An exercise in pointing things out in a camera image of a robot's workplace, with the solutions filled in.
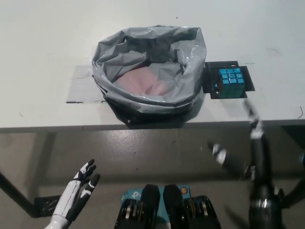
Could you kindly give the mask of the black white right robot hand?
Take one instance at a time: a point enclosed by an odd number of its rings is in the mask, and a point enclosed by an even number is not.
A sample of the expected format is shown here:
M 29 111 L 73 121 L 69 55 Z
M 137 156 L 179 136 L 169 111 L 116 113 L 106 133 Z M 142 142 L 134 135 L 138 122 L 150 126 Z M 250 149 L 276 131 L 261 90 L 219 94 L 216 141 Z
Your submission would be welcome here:
M 220 144 L 208 141 L 207 145 L 215 161 L 230 174 L 242 179 L 250 177 L 254 182 L 250 195 L 251 205 L 268 208 L 278 204 L 279 201 L 272 183 L 269 144 L 255 108 L 247 99 L 244 101 L 244 106 L 250 119 L 251 164 L 248 165 L 240 158 L 229 154 Z

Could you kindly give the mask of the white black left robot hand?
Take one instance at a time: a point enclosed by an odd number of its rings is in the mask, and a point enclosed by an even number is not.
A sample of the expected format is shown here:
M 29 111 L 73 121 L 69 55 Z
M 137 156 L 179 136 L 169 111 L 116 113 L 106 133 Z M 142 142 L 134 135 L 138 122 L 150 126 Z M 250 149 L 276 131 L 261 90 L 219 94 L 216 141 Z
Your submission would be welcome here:
M 75 221 L 100 179 L 99 174 L 90 177 L 95 169 L 94 159 L 91 159 L 78 170 L 61 195 L 53 216 L 60 217 L 69 223 Z

